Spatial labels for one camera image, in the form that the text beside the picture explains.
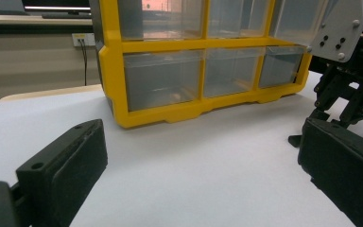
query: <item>electrical socket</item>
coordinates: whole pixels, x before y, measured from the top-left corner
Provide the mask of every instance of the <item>electrical socket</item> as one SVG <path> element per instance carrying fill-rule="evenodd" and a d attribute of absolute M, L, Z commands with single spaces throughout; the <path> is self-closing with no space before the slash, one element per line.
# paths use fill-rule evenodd
<path fill-rule="evenodd" d="M 83 40 L 86 46 L 95 45 L 94 33 L 73 33 L 73 46 L 81 46 L 78 40 Z"/>

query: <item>cable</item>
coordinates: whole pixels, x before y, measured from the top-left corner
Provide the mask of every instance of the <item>cable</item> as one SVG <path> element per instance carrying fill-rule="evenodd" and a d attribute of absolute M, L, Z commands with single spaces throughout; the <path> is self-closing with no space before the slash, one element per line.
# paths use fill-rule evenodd
<path fill-rule="evenodd" d="M 84 86 L 87 86 L 87 49 L 84 40 L 78 40 L 84 58 Z"/>

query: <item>wall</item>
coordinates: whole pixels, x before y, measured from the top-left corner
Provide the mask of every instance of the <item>wall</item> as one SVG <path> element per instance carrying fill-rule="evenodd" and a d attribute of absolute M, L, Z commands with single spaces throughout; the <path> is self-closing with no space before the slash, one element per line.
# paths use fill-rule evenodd
<path fill-rule="evenodd" d="M 87 57 L 88 84 L 98 84 L 93 46 Z M 83 85 L 83 55 L 71 34 L 0 35 L 0 98 Z"/>

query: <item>yellow frame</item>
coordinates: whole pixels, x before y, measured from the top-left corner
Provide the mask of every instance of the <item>yellow frame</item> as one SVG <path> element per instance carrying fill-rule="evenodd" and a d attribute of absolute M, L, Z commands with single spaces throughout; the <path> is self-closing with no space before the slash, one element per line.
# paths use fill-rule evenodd
<path fill-rule="evenodd" d="M 244 93 L 228 96 L 206 98 L 203 96 L 205 60 L 201 63 L 199 79 L 199 97 L 197 100 L 129 112 L 124 72 L 123 54 L 137 52 L 176 51 L 184 49 L 206 49 L 214 47 L 255 47 L 268 45 L 293 45 L 268 36 L 275 0 L 270 0 L 265 37 L 241 39 L 208 39 L 209 5 L 205 0 L 203 18 L 203 37 L 199 40 L 136 42 L 122 41 L 117 0 L 100 0 L 102 28 L 105 45 L 99 51 L 101 76 L 105 95 L 112 102 L 113 116 L 124 128 L 140 126 L 148 123 L 166 121 L 169 123 L 187 120 L 200 116 L 213 109 L 232 106 L 245 102 L 265 103 L 279 99 L 282 96 L 298 93 L 305 85 L 308 77 L 308 67 L 311 55 L 304 53 L 295 83 L 261 89 L 258 82 L 264 57 L 259 58 L 258 70 L 253 88 Z"/>

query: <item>screw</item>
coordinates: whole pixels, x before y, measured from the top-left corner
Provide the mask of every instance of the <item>screw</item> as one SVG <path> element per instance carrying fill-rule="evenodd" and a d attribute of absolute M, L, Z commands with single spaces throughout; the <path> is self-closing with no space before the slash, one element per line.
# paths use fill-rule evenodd
<path fill-rule="evenodd" d="M 337 58 L 339 59 L 339 60 L 344 60 L 344 58 L 345 58 L 346 56 L 344 55 L 344 53 L 338 53 L 338 55 L 337 55 Z"/>
<path fill-rule="evenodd" d="M 359 27 L 361 23 L 358 20 L 353 20 L 353 27 Z"/>

